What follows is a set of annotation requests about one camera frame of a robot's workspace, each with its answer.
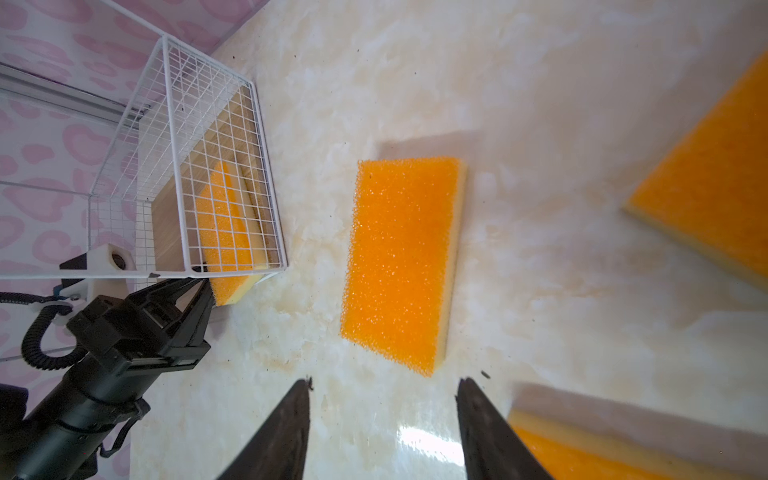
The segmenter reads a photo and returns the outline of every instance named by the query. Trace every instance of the black cable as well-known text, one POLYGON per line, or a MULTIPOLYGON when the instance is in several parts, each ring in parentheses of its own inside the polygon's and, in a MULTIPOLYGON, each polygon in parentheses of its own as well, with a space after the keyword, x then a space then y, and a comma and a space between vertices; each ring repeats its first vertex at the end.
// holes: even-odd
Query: black cable
MULTIPOLYGON (((19 305, 42 303, 58 300, 59 298, 61 297, 0 292, 0 303, 16 303, 19 305)), ((59 370, 73 366, 85 357, 88 351, 80 343, 77 343, 74 349, 64 356, 50 356, 42 351, 41 342, 43 335, 45 335, 45 330, 51 325, 51 321, 56 317, 56 314, 66 315, 71 311, 72 307, 66 305, 48 305, 40 310, 38 317, 29 326, 22 340, 22 358, 28 365, 40 370, 59 370)))

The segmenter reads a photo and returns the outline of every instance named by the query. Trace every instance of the white wire basket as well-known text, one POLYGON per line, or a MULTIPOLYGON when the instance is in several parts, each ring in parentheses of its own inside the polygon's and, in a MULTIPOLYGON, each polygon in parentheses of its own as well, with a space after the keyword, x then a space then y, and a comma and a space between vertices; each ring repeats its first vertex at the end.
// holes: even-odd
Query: white wire basket
POLYGON ((156 278, 264 280, 286 268, 253 82, 158 33, 88 197, 88 249, 114 244, 135 270, 6 277, 120 277, 136 279, 134 290, 156 278))

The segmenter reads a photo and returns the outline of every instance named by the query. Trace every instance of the metal wire grid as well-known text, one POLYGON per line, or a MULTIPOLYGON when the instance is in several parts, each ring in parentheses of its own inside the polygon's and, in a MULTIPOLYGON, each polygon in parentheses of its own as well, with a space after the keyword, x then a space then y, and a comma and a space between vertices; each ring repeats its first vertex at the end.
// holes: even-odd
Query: metal wire grid
POLYGON ((184 276, 232 276, 284 269, 255 99, 249 81, 193 48, 161 38, 128 105, 141 114, 124 115, 94 183, 90 246, 122 239, 139 270, 176 276, 155 261, 152 207, 175 187, 181 192, 173 194, 184 265, 173 270, 183 270, 184 276), (226 172, 227 202, 211 198, 212 192, 224 191, 211 180, 216 170, 226 172), (207 208, 215 209, 214 225, 200 227, 207 208), (243 238, 250 252, 237 243, 243 238))

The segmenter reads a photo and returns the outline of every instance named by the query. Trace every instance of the round hole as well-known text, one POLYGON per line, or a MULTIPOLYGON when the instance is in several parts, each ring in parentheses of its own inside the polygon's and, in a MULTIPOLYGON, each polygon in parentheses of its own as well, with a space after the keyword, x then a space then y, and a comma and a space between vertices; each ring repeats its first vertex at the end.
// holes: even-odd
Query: round hole
POLYGON ((112 261, 115 265, 118 266, 120 270, 125 270, 125 260, 123 260, 123 257, 120 255, 117 255, 116 253, 112 254, 112 261))

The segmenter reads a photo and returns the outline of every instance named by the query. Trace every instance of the marble tabletop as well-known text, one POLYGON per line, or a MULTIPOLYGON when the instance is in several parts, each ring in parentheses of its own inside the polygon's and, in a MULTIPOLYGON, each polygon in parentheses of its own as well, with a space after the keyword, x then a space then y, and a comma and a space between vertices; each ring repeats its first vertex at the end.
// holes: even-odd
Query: marble tabletop
POLYGON ((502 415, 765 475, 768 295, 621 211, 765 25, 741 0, 271 0, 214 56, 257 84, 290 266, 150 389, 131 476, 215 478, 305 376, 307 479, 464 478, 464 376, 502 415), (424 378, 341 339, 339 314, 357 161, 434 155, 469 172, 424 378))

